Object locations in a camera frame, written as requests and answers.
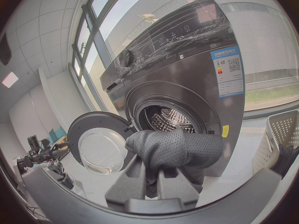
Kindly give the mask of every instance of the sky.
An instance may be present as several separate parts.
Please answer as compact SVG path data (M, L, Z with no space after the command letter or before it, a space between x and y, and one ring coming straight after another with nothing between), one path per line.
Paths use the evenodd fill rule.
M108 0L94 0L92 6L98 15ZM106 40L112 29L125 13L139 0L118 0L100 26L103 39Z

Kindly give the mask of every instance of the laundry basket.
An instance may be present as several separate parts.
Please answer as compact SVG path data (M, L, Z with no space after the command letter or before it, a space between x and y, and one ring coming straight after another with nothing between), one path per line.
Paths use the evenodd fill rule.
M278 144L286 148L299 146L299 112L287 111L271 115L259 148L253 157L253 174L261 168L271 168L279 157Z

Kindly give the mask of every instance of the gray metal wall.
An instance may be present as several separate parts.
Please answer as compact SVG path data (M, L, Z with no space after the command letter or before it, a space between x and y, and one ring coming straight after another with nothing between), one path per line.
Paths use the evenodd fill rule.
M298 69L299 50L291 26L274 0L215 0L232 23L245 75ZM294 77L247 83L246 90L299 82Z

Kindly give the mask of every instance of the ceiling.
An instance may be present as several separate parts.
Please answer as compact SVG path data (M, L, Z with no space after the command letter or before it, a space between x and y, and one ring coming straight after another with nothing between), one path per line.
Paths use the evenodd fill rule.
M68 69L71 21L79 0L23 0L10 17L7 33L12 58L0 63L0 81L12 71L19 79L10 87L0 83L0 123L10 123L8 111L40 84L38 68L49 79Z

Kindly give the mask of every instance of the basket handle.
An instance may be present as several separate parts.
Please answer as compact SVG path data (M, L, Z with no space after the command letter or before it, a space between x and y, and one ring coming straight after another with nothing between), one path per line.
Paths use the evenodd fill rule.
M271 146L271 141L270 141L270 137L269 137L268 132L266 132L266 141L267 141L267 144L268 144L268 146L269 146L269 150L270 150L270 152L272 153L273 148L272 148L272 146Z

